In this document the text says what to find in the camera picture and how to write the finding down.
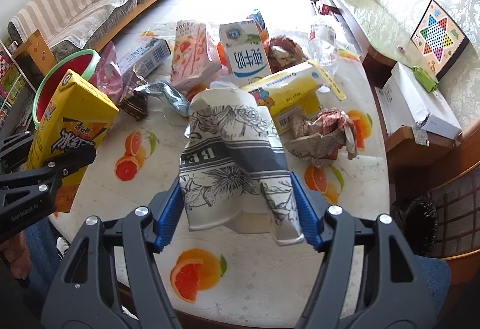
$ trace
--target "chair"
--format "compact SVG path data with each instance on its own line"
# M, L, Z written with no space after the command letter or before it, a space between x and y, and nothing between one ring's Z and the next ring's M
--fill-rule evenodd
M452 284L469 282L480 269L480 121L458 147L421 169L395 177L397 197L428 195L439 227L432 257L445 260Z

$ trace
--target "plastic water bottle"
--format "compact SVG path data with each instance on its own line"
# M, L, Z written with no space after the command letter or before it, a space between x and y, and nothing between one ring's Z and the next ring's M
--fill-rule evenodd
M330 76L337 71L338 53L335 46L335 30L324 16L316 16L313 19L308 37L308 57L323 67Z

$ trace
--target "green package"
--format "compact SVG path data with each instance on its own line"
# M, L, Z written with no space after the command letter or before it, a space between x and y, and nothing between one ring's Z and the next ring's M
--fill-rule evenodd
M438 89L438 80L431 77L422 67L412 66L411 69L417 81L422 84L427 92L430 93Z

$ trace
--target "metal screw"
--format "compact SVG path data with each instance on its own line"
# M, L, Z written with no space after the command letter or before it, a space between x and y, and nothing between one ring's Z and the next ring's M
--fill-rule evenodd
M389 216L388 214L380 214L378 217L378 220L381 223L384 223L385 225L388 225L389 223L392 223L392 217Z
M135 209L135 215L138 215L139 217L143 217L144 215L148 214L148 208L145 206L137 207Z
M93 226L93 225L95 225L97 222L98 222L98 218L97 218L95 215L91 215L91 216L89 216L89 217L85 220L85 223L86 223L88 226Z
M342 211L343 211L342 207L337 205L333 205L328 208L328 212L332 215L340 215Z

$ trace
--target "crumpled paper cup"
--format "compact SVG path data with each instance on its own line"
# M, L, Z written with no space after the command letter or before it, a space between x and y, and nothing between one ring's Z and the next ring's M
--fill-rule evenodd
M320 169L332 165L344 146L349 160L357 156L355 127L343 111L324 109L311 119L296 113L290 123L295 139L285 142L286 149Z
M277 244L302 242L290 172L267 107L258 107L248 92L220 88L197 94L189 113L179 181L190 230L266 206Z

